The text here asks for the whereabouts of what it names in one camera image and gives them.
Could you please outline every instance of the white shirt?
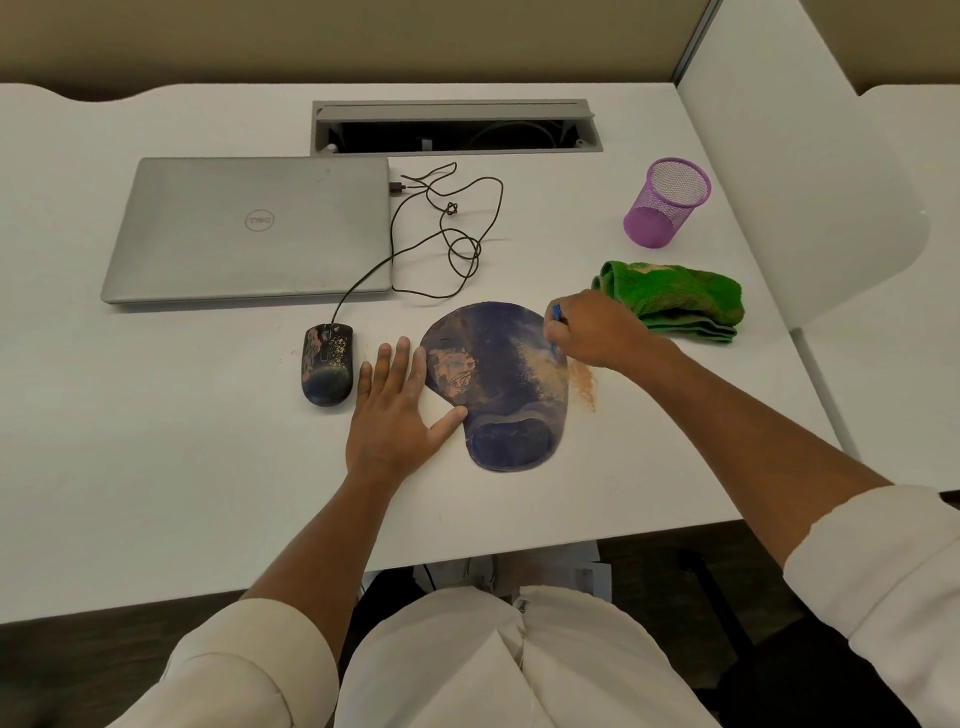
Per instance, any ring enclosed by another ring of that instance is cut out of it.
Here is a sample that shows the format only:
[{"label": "white shirt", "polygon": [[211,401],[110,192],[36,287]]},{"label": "white shirt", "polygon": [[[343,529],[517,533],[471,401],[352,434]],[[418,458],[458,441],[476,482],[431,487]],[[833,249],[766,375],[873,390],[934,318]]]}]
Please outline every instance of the white shirt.
[{"label": "white shirt", "polygon": [[[924,728],[960,724],[960,513],[891,486],[820,519],[787,583]],[[268,599],[186,635],[116,728],[715,726],[653,638],[600,599],[527,587],[513,606],[441,590],[381,622],[343,687],[323,636]]]}]

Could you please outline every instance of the green towel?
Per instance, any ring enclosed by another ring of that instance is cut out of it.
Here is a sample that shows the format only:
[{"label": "green towel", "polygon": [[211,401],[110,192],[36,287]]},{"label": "green towel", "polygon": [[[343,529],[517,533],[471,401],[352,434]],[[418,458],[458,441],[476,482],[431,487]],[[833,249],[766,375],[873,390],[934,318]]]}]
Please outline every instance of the green towel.
[{"label": "green towel", "polygon": [[729,344],[743,321],[740,284],[719,273],[610,260],[593,288],[626,304],[653,331]]}]

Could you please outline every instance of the white desk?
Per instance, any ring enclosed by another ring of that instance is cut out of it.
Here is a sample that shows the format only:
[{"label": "white desk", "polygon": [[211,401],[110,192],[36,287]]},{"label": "white desk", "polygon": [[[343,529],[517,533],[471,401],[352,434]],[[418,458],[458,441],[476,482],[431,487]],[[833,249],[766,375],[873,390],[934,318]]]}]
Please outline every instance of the white desk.
[{"label": "white desk", "polygon": [[[323,411],[299,381],[303,332],[331,304],[122,313],[99,301],[139,158],[306,155],[313,100],[524,97],[586,97],[605,151],[460,158],[463,181],[506,185],[480,273],[452,302],[346,304],[358,361],[467,303],[541,311],[610,258],[681,263],[738,279],[747,309],[731,347],[684,348],[832,441],[719,185],[665,250],[620,227],[655,158],[709,169],[672,85],[183,85],[105,104],[0,86],[0,621],[245,587],[345,473],[349,406]],[[391,167],[396,179],[447,160]],[[480,230],[493,199],[462,200],[460,224]],[[400,242],[435,229],[415,204]],[[399,259],[396,280],[457,282],[439,245]],[[369,568],[737,518],[659,409],[596,375],[596,411],[572,397],[559,450],[530,472],[483,471],[455,435],[397,495]],[[424,396],[427,418],[445,409]]]},{"label": "white desk", "polygon": [[897,482],[955,490],[960,85],[879,86],[861,103],[902,155],[930,216],[930,240],[903,273],[804,327],[804,336],[863,462]]}]

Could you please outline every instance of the blue mouse pad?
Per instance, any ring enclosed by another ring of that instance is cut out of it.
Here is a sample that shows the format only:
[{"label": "blue mouse pad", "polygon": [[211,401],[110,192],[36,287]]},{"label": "blue mouse pad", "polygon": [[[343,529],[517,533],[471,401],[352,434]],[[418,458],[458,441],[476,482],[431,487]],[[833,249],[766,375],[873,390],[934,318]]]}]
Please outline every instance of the blue mouse pad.
[{"label": "blue mouse pad", "polygon": [[557,449],[566,420],[566,357],[543,317],[515,303],[474,303],[424,334],[426,385],[468,410],[467,452],[492,471],[534,468]]}]

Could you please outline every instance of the purple pencil holder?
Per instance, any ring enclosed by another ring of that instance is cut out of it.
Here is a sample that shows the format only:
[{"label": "purple pencil holder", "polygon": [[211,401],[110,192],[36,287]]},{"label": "purple pencil holder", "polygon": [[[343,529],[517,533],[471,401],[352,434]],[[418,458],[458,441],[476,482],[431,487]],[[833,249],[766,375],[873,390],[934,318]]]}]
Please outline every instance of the purple pencil holder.
[{"label": "purple pencil holder", "polygon": [[623,231],[637,245],[662,248],[694,208],[707,201],[710,190],[707,173],[692,161],[658,159],[647,170],[647,182],[623,218]]}]

